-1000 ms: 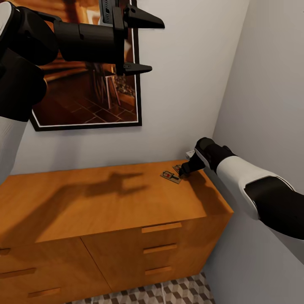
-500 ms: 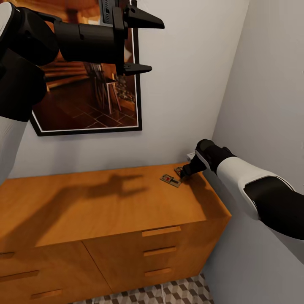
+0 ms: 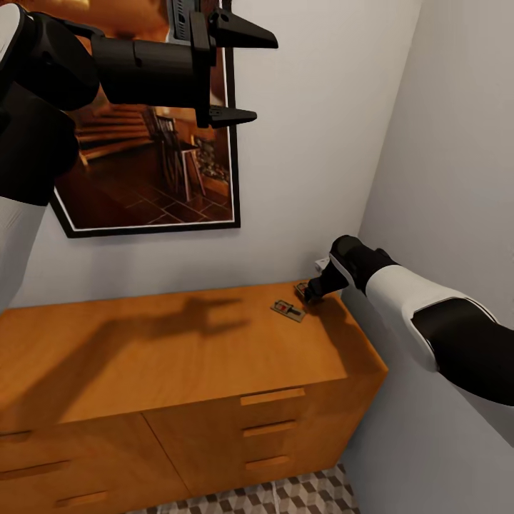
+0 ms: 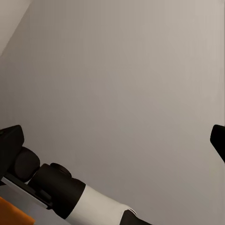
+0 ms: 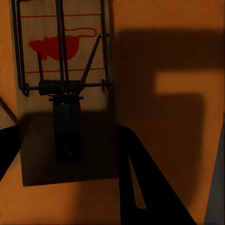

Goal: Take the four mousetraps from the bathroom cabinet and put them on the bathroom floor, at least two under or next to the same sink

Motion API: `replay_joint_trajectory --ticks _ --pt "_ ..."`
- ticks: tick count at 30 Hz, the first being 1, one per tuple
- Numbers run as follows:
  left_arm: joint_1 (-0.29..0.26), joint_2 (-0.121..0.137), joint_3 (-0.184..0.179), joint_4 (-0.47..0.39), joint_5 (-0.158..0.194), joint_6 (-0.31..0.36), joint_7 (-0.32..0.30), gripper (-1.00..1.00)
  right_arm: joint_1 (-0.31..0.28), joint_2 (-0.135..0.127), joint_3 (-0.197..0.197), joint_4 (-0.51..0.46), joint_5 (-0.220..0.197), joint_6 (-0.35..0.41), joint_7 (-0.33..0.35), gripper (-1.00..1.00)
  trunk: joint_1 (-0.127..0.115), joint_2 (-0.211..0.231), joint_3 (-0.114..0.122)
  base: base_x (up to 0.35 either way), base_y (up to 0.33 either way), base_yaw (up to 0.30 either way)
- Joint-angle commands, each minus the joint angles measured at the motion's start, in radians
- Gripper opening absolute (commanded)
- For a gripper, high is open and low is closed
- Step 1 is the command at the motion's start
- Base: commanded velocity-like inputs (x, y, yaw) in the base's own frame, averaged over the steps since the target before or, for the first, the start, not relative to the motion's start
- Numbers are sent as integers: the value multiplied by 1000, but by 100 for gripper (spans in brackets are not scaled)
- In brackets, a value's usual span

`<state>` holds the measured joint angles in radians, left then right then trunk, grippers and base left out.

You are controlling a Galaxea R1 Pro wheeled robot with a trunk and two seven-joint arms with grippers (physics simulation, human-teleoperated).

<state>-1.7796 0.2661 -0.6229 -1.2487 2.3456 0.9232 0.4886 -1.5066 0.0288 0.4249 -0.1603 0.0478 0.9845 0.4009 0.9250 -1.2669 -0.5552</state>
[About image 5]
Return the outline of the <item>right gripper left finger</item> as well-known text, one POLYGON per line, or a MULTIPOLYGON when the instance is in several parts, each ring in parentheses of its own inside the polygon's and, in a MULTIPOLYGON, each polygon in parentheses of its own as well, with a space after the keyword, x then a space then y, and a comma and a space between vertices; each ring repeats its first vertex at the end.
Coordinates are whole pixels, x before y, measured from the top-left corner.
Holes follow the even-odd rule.
POLYGON ((20 150, 19 125, 0 130, 0 181, 20 150))

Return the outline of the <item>mousetrap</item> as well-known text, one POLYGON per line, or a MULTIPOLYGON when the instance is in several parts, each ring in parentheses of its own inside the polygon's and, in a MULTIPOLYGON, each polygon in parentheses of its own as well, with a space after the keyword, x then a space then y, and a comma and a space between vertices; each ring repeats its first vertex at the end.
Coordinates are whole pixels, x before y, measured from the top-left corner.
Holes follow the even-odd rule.
POLYGON ((8 0, 23 187, 119 178, 108 0, 8 0))
MULTIPOLYGON (((7 109, 7 107, 3 104, 0 100, 0 130, 4 128, 9 128, 12 126, 18 125, 17 119, 12 115, 12 113, 7 109)), ((21 154, 20 150, 17 153, 16 157, 12 161, 11 165, 9 166, 7 172, 15 167, 17 164, 21 162, 21 154)))

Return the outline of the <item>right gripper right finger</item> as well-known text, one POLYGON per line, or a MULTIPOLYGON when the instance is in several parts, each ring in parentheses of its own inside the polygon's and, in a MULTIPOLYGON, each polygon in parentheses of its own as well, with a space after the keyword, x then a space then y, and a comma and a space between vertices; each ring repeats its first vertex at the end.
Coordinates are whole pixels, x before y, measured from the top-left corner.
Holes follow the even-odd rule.
POLYGON ((135 132, 118 125, 121 225, 197 225, 135 132), (130 156, 147 209, 139 209, 130 156))

